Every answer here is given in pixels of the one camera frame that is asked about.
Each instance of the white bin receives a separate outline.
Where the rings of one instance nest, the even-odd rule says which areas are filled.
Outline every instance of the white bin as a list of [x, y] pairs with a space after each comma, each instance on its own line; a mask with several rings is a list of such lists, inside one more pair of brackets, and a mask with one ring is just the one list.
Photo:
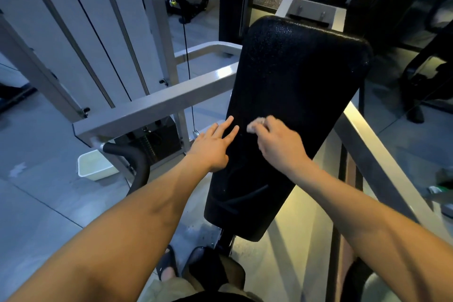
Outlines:
[[118, 170], [97, 149], [79, 156], [77, 166], [79, 177], [91, 180], [99, 180], [118, 173]]

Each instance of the black slipper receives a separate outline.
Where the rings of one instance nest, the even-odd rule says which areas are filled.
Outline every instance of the black slipper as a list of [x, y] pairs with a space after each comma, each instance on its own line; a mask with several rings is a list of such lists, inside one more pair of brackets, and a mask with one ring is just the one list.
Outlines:
[[159, 262], [157, 263], [157, 266], [156, 266], [157, 275], [159, 276], [160, 280], [162, 280], [160, 278], [162, 272], [168, 267], [170, 267], [174, 270], [174, 274], [176, 275], [176, 277], [179, 276], [178, 267], [176, 266], [176, 258], [174, 256], [173, 247], [171, 247], [171, 245], [167, 246], [167, 249], [165, 250], [164, 255], [159, 260]]

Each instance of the person's left hand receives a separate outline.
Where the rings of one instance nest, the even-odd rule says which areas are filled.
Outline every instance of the person's left hand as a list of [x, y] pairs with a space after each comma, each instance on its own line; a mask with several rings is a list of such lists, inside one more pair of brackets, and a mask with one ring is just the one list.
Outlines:
[[197, 156], [197, 161], [206, 164], [210, 172], [225, 168], [228, 163], [227, 147], [233, 142], [239, 131], [239, 126], [236, 125], [231, 133], [222, 138], [223, 132], [231, 122], [233, 122], [233, 116], [229, 116], [221, 125], [214, 123], [206, 134], [201, 133], [197, 137], [187, 155]]

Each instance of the black leather cushion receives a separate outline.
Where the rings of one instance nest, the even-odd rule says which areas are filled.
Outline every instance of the black leather cushion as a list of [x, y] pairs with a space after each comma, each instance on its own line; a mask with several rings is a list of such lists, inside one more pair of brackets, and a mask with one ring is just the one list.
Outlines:
[[246, 126], [274, 115], [297, 131], [313, 158], [359, 85], [372, 58], [362, 39], [264, 17], [244, 39], [228, 115], [240, 130], [227, 167], [214, 173], [204, 217], [244, 239], [258, 241], [294, 184], [271, 167]]

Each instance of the person's right arm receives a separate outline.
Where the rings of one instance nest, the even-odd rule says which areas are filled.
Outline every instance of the person's right arm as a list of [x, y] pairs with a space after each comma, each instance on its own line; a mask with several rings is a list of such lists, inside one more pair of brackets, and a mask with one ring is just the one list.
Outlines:
[[254, 123], [264, 158], [330, 216], [356, 254], [404, 302], [453, 301], [453, 248], [430, 231], [321, 170], [298, 133]]

